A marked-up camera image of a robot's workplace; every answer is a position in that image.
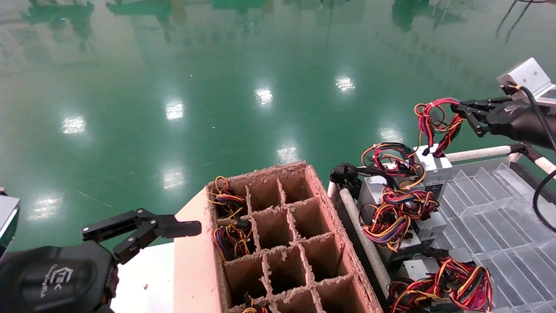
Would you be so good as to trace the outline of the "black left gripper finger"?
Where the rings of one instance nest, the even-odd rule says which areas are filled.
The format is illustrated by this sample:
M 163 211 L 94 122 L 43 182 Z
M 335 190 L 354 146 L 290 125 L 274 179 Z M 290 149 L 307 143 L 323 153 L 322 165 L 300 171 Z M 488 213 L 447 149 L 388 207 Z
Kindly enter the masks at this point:
M 113 248 L 114 258 L 124 265 L 159 237 L 173 239 L 197 236 L 201 232 L 199 221 L 180 222 L 172 214 L 157 215 L 139 208 L 86 226 L 81 234 L 83 241 L 97 243 L 127 234 Z

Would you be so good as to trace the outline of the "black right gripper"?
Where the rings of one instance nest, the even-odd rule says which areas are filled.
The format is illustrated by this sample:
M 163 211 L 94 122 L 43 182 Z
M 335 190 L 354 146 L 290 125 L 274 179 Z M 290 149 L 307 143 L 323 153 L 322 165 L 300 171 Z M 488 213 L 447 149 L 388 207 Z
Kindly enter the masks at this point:
M 532 105 L 511 98 L 456 101 L 451 111 L 460 115 L 477 137 L 491 132 L 542 148 L 555 148 L 555 109 L 539 105 L 551 134 L 543 127 Z

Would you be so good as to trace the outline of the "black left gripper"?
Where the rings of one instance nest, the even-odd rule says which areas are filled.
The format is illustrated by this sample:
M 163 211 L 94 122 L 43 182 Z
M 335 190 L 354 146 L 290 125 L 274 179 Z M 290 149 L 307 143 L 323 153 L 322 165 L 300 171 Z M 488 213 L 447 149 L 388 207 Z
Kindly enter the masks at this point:
M 110 313 L 117 273 L 111 252 L 92 241 L 7 253 L 0 267 L 0 310 Z

